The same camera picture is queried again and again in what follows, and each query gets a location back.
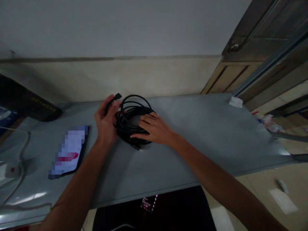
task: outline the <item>right hand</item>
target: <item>right hand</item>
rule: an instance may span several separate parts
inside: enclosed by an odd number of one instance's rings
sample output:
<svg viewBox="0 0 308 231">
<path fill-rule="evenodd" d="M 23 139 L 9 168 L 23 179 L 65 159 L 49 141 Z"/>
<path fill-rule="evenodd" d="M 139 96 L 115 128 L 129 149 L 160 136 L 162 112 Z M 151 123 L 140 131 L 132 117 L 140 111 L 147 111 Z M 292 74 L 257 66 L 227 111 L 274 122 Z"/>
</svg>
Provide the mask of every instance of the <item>right hand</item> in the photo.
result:
<svg viewBox="0 0 308 231">
<path fill-rule="evenodd" d="M 178 136 L 155 112 L 141 116 L 138 125 L 149 134 L 133 134 L 131 138 L 171 146 Z"/>
</svg>

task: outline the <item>left hand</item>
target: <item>left hand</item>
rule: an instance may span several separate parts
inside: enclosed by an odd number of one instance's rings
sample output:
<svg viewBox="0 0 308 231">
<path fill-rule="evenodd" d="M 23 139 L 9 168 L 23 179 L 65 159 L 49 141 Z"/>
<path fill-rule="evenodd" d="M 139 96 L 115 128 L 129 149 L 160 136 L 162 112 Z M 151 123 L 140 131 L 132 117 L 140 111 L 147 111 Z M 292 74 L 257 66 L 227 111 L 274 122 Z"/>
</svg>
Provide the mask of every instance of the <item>left hand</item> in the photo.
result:
<svg viewBox="0 0 308 231">
<path fill-rule="evenodd" d="M 102 104 L 97 109 L 94 114 L 96 126 L 97 126 L 97 145 L 107 145 L 109 148 L 113 145 L 116 140 L 116 128 L 114 124 L 116 123 L 115 114 L 118 112 L 120 101 L 114 101 L 105 116 L 105 109 L 107 104 L 114 98 L 114 95 L 108 96 Z"/>
</svg>

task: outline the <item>finger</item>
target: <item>finger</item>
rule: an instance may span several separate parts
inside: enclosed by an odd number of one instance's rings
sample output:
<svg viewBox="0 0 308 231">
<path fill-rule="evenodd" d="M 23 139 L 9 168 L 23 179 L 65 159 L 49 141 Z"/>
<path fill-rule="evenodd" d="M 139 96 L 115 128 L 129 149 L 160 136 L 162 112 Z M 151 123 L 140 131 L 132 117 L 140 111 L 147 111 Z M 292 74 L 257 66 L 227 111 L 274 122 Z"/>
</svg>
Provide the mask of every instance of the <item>finger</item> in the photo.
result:
<svg viewBox="0 0 308 231">
<path fill-rule="evenodd" d="M 153 124 L 154 121 L 154 119 L 152 119 L 150 116 L 145 116 L 145 115 L 142 115 L 140 119 L 144 122 L 147 122 L 148 124 Z"/>
<path fill-rule="evenodd" d="M 153 117 L 159 119 L 159 116 L 158 116 L 155 112 L 151 112 L 149 115 L 151 115 L 151 116 L 153 116 Z"/>
<path fill-rule="evenodd" d="M 130 138 L 138 138 L 138 139 L 150 141 L 149 134 L 133 134 L 130 136 Z"/>
<path fill-rule="evenodd" d="M 152 120 L 157 120 L 156 117 L 154 117 L 154 116 L 152 116 L 152 115 L 149 115 L 149 114 L 145 114 L 144 116 L 149 117 L 149 118 L 152 119 Z"/>
<path fill-rule="evenodd" d="M 105 116 L 105 118 L 106 118 L 107 120 L 110 120 L 110 121 L 113 120 L 115 114 L 116 114 L 116 113 L 118 112 L 118 110 L 119 110 L 119 106 L 120 106 L 121 103 L 122 103 L 121 101 L 114 101 L 114 102 L 112 103 L 112 106 L 111 106 L 111 108 L 110 108 L 109 111 L 108 111 L 108 114 Z"/>
<path fill-rule="evenodd" d="M 150 129 L 150 127 L 151 127 L 151 125 L 150 124 L 147 124 L 146 122 L 144 122 L 144 121 L 142 121 L 142 120 L 140 120 L 139 121 L 139 127 L 141 127 L 141 128 L 143 128 L 144 130 L 146 130 L 147 132 L 149 132 L 149 129 Z"/>
<path fill-rule="evenodd" d="M 114 98 L 114 95 L 110 95 L 108 96 L 98 107 L 94 117 L 96 117 L 96 119 L 102 119 L 103 115 L 104 115 L 104 110 L 107 106 L 107 104 Z"/>
</svg>

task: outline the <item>small white object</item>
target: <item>small white object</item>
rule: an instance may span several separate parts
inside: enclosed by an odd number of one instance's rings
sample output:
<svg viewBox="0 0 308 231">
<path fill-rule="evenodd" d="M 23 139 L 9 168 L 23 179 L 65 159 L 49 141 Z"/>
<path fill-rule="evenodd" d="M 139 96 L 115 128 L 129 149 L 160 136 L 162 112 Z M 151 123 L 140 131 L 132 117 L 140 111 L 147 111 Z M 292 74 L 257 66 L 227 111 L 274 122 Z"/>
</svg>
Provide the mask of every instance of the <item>small white object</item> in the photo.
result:
<svg viewBox="0 0 308 231">
<path fill-rule="evenodd" d="M 243 101 L 240 98 L 236 98 L 233 96 L 231 97 L 229 104 L 234 107 L 239 107 L 239 108 L 243 107 Z"/>
<path fill-rule="evenodd" d="M 211 213 L 217 231 L 235 231 L 225 207 L 213 208 Z"/>
<path fill-rule="evenodd" d="M 281 189 L 286 193 L 288 194 L 289 193 L 289 190 L 288 190 L 288 187 L 287 185 L 282 181 L 282 180 L 276 180 L 277 183 L 279 184 L 279 186 L 281 187 Z"/>
<path fill-rule="evenodd" d="M 269 192 L 284 214 L 298 211 L 296 205 L 291 201 L 290 197 L 280 189 L 273 189 Z"/>
<path fill-rule="evenodd" d="M 19 176 L 20 170 L 18 163 L 9 163 L 0 166 L 0 187 Z"/>
</svg>

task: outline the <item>metal frame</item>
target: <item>metal frame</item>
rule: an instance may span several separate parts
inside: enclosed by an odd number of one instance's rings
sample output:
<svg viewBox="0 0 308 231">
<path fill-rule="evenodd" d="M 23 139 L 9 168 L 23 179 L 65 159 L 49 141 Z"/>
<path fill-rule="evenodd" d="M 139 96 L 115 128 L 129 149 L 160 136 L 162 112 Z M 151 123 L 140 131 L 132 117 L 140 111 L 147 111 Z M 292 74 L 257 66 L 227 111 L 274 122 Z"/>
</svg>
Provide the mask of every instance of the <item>metal frame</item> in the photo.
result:
<svg viewBox="0 0 308 231">
<path fill-rule="evenodd" d="M 281 132 L 270 132 L 269 133 L 273 136 L 273 137 L 277 137 L 277 138 L 284 138 L 284 139 L 289 139 L 289 140 L 296 140 L 296 141 L 301 141 L 301 142 L 306 142 L 308 143 L 308 136 L 298 136 L 298 135 L 290 135 L 287 133 L 281 133 Z"/>
</svg>

